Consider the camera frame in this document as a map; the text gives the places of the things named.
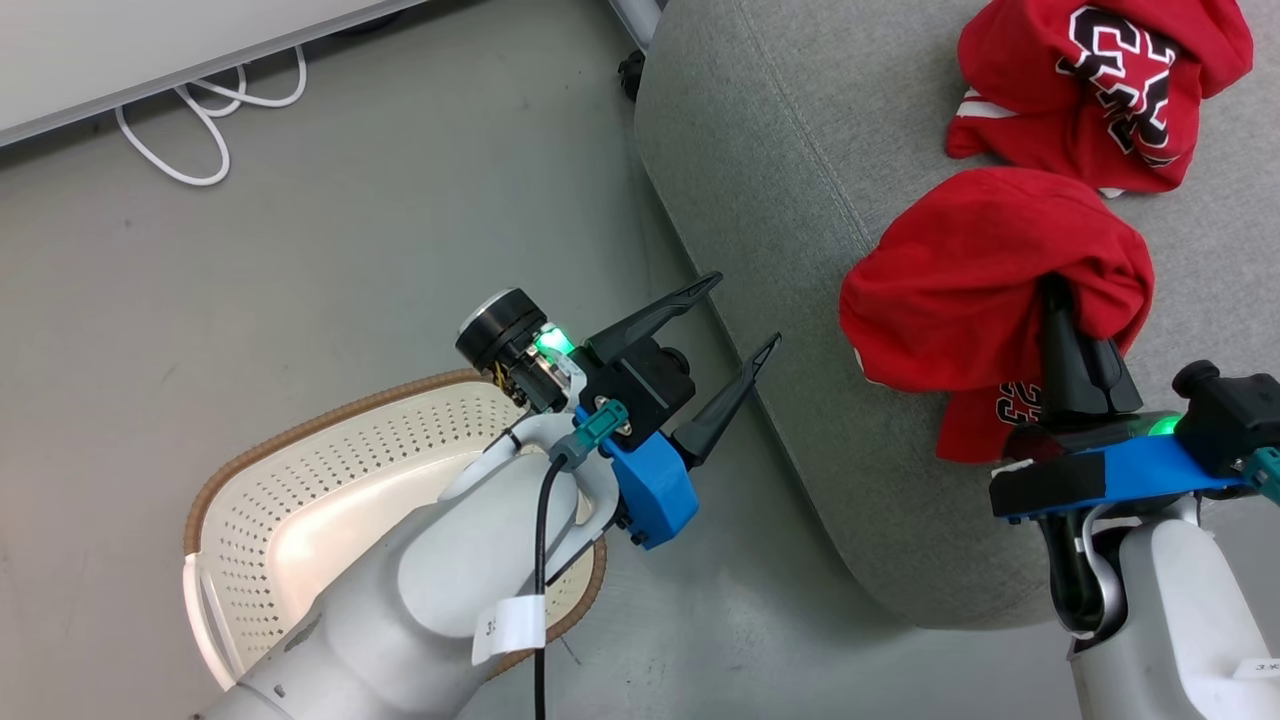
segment gray ottoman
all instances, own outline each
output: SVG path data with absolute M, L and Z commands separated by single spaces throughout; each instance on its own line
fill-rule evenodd
M 1254 72 L 1206 104 L 1185 184 L 1111 208 L 1151 246 L 1155 310 L 1130 355 L 1152 409 L 1210 357 L 1280 373 L 1280 5 L 1244 0 Z M 928 628 L 1052 618 L 1038 533 L 991 518 L 984 469 L 933 456 L 942 396 L 868 384 L 836 322 L 840 281 L 908 205 L 972 167 L 943 132 L 978 0 L 680 0 L 636 108 L 645 167 L 740 351 L 787 328 L 762 389 L 852 574 Z

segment green connector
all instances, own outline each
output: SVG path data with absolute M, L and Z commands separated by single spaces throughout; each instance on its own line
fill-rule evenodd
M 1244 466 L 1244 477 L 1258 488 L 1262 497 L 1280 505 L 1280 450 L 1258 448 Z
M 572 433 L 562 437 L 547 454 L 552 460 L 564 456 L 564 470 L 575 470 L 600 447 L 600 443 L 627 424 L 627 409 L 617 400 L 600 406 Z

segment white laundry basket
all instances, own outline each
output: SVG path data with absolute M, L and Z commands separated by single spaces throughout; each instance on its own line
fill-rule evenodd
M 236 684 L 321 589 L 518 416 L 497 387 L 460 370 L 339 407 L 214 474 L 187 518 L 182 584 L 218 683 Z M 600 538 L 548 588 L 548 639 L 586 614 L 604 565 Z M 494 674 L 527 656 L 508 655 Z

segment sticker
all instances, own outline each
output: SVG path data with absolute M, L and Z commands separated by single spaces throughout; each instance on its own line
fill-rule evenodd
M 1014 462 L 1012 465 L 1005 465 L 1004 468 L 996 468 L 995 470 L 991 471 L 991 477 L 992 477 L 992 479 L 995 479 L 995 477 L 998 475 L 998 474 L 1001 474 L 1001 473 L 1012 473 L 1015 470 L 1021 470 L 1023 468 L 1030 468 L 1034 464 L 1036 464 L 1034 460 L 1019 460 L 1018 462 Z
M 1280 678 L 1280 660 L 1275 657 L 1249 657 L 1235 669 L 1236 680 L 1256 680 L 1260 678 Z
M 547 596 L 508 597 L 476 619 L 471 643 L 471 665 L 494 655 L 547 647 Z

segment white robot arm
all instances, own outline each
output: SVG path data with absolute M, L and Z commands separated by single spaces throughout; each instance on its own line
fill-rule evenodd
M 477 309 L 457 347 L 493 372 L 526 415 L 440 502 L 410 512 L 334 579 L 198 717 L 454 717 L 504 652 L 543 647 L 547 578 L 605 529 L 617 524 L 645 548 L 675 537 L 698 510 L 687 471 L 714 448 L 781 340 L 765 343 L 691 421 L 662 432 L 695 388 L 684 355 L 652 336 L 721 278 L 712 273 L 580 347 L 522 291 Z M 584 501 L 589 516 L 576 523 Z M 540 661 L 539 650 L 539 717 Z
M 1042 414 L 1010 436 L 991 502 L 1044 536 L 1085 720 L 1280 717 L 1280 660 L 1199 527 L 1206 497 L 1280 503 L 1280 383 L 1201 360 L 1174 378 L 1185 416 L 1138 413 L 1115 345 L 1074 329 L 1060 278 L 1042 291 Z

